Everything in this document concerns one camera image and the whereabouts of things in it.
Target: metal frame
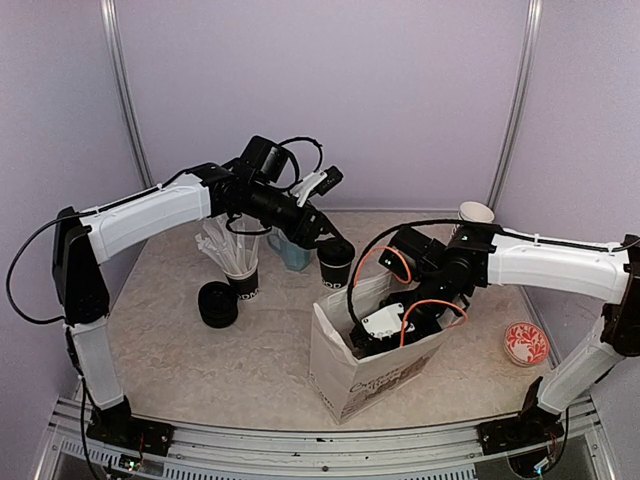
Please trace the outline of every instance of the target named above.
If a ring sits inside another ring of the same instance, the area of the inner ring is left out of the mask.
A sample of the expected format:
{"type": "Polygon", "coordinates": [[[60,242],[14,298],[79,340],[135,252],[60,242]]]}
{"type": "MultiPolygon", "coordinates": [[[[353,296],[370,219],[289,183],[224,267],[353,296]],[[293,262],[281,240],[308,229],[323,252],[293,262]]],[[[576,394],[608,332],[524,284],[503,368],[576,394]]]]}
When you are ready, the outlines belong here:
{"type": "MultiPolygon", "coordinates": [[[[598,478],[614,480],[608,467],[607,444],[602,441],[600,419],[591,399],[576,400],[570,410],[570,437],[586,436],[598,478]]],[[[504,418],[500,415],[493,418],[504,418]]],[[[85,415],[90,418],[89,410],[85,415]]],[[[477,419],[430,427],[348,432],[283,432],[209,427],[171,422],[176,431],[169,455],[145,455],[155,473],[138,472],[152,479],[306,480],[475,478],[474,464],[504,457],[483,456],[477,419]]],[[[106,466],[123,450],[88,440],[90,457],[106,466]]],[[[509,456],[539,446],[511,451],[509,456]]],[[[60,454],[84,458],[80,443],[80,403],[59,399],[41,444],[42,456],[35,480],[50,480],[60,454]]]]}
{"type": "Polygon", "coordinates": [[[509,113],[509,121],[507,123],[507,131],[502,141],[500,150],[500,159],[496,169],[487,206],[496,210],[500,195],[504,189],[513,156],[513,148],[518,136],[522,112],[527,98],[527,88],[529,86],[529,78],[531,77],[531,69],[533,66],[533,57],[536,43],[538,41],[538,30],[540,29],[540,16],[542,13],[542,0],[529,0],[529,12],[527,15],[527,23],[524,31],[524,41],[522,44],[522,52],[520,54],[520,65],[518,67],[518,76],[516,81],[516,89],[511,103],[511,112],[509,113]]]}
{"type": "Polygon", "coordinates": [[[142,138],[140,137],[140,129],[133,108],[133,100],[129,91],[129,83],[127,81],[127,70],[124,64],[124,54],[122,52],[122,43],[120,42],[120,31],[118,29],[118,15],[116,12],[115,0],[100,0],[102,7],[102,21],[104,23],[104,32],[107,37],[107,46],[111,55],[113,64],[113,72],[116,77],[116,87],[120,98],[120,107],[124,116],[127,131],[129,133],[129,142],[133,150],[133,157],[140,177],[140,182],[144,188],[154,185],[153,177],[147,158],[142,146],[142,138]]]}

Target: marble table surface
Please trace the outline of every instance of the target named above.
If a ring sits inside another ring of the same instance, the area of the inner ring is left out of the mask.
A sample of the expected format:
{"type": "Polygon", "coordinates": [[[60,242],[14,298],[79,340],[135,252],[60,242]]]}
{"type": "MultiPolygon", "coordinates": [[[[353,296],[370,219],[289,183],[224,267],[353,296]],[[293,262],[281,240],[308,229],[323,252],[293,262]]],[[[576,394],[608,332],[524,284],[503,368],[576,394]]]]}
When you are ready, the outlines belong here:
{"type": "MultiPolygon", "coordinates": [[[[377,233],[419,213],[331,213],[361,250],[377,233]]],[[[108,333],[116,370],[134,413],[206,425],[273,430],[362,430],[463,421],[516,411],[529,384],[549,365],[522,368],[502,347],[506,327],[530,321],[513,287],[478,289],[470,321],[451,337],[415,380],[337,425],[308,383],[312,303],[330,293],[317,258],[301,273],[287,271],[263,240],[260,293],[240,302],[226,329],[200,319],[197,294],[222,280],[198,251],[200,223],[147,242],[113,313],[108,333]]],[[[425,227],[446,241],[450,226],[425,227]]],[[[378,273],[372,260],[363,277],[378,273]]]]}

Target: white wall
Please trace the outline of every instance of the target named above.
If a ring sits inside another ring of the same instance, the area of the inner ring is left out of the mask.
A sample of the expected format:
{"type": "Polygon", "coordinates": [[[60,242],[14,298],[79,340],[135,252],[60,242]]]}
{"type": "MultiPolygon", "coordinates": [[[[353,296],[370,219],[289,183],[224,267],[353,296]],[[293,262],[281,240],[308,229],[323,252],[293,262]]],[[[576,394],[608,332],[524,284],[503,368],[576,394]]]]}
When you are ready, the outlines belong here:
{"type": "MultiPolygon", "coordinates": [[[[73,205],[139,189],[114,88],[99,2],[0,4],[0,274],[40,225],[73,205]]],[[[60,313],[51,279],[52,234],[34,242],[14,280],[27,313],[60,313]]],[[[105,269],[112,292],[135,258],[105,269]]],[[[32,326],[0,295],[0,471],[27,478],[56,398],[76,383],[62,327],[32,326]]]]}
{"type": "MultiPolygon", "coordinates": [[[[484,201],[513,96],[527,2],[118,2],[156,181],[249,138],[318,138],[345,174],[319,204],[484,201]]],[[[303,169],[312,147],[296,147],[303,169]]]]}
{"type": "MultiPolygon", "coordinates": [[[[640,4],[545,0],[503,225],[591,241],[640,233],[640,4]]],[[[530,291],[562,355],[602,308],[593,299],[530,291]]],[[[640,472],[640,361],[593,390],[622,478],[640,472]]]]}

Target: black cup lid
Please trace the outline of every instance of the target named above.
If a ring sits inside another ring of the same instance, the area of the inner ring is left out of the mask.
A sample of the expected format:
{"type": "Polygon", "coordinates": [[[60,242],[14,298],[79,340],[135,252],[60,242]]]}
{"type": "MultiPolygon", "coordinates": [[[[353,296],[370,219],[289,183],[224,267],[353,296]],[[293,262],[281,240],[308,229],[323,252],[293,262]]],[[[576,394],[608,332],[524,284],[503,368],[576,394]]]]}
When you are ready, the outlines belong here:
{"type": "Polygon", "coordinates": [[[198,292],[198,307],[210,316],[233,315],[238,307],[236,292],[224,282],[207,283],[198,292]]]}
{"type": "Polygon", "coordinates": [[[346,240],[327,240],[318,248],[318,260],[326,265],[342,266],[353,261],[356,249],[346,240]]]}

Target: orange cable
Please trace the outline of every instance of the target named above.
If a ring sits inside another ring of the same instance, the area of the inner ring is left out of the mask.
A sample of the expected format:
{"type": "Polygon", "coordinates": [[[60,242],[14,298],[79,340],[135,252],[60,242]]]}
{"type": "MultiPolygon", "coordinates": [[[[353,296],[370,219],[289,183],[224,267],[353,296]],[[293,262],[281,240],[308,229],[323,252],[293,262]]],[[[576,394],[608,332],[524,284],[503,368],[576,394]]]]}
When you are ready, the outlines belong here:
{"type": "Polygon", "coordinates": [[[404,330],[407,326],[407,320],[409,318],[409,315],[411,314],[411,312],[413,311],[414,308],[416,308],[419,305],[426,305],[428,303],[437,303],[439,305],[446,305],[447,307],[453,308],[455,310],[457,310],[458,312],[460,312],[462,314],[463,317],[463,321],[462,323],[452,323],[451,325],[449,325],[447,328],[451,328],[451,327],[461,327],[462,325],[464,325],[465,323],[467,323],[467,321],[469,320],[469,315],[467,314],[467,312],[465,312],[462,307],[456,305],[455,303],[451,303],[451,302],[447,302],[445,300],[420,300],[416,303],[414,303],[413,305],[411,305],[409,307],[409,309],[406,311],[406,313],[404,314],[404,317],[402,317],[402,327],[400,329],[400,347],[404,347],[404,330]]]}
{"type": "Polygon", "coordinates": [[[405,270],[407,271],[407,279],[404,280],[402,278],[400,278],[399,276],[395,275],[396,279],[400,282],[400,283],[404,283],[405,285],[408,285],[411,283],[411,269],[409,268],[409,264],[407,263],[407,260],[404,258],[404,256],[395,248],[392,247],[388,247],[388,246],[383,246],[383,247],[374,247],[371,250],[369,250],[369,252],[364,256],[364,258],[360,261],[360,263],[358,263],[358,268],[356,268],[356,276],[354,278],[353,281],[353,286],[355,287],[356,285],[358,285],[358,279],[360,278],[360,271],[362,270],[362,266],[364,265],[364,263],[369,260],[369,258],[371,257],[371,255],[374,252],[378,252],[380,250],[389,250],[390,252],[395,253],[398,258],[400,258],[400,260],[402,261],[402,264],[404,265],[405,270]]]}

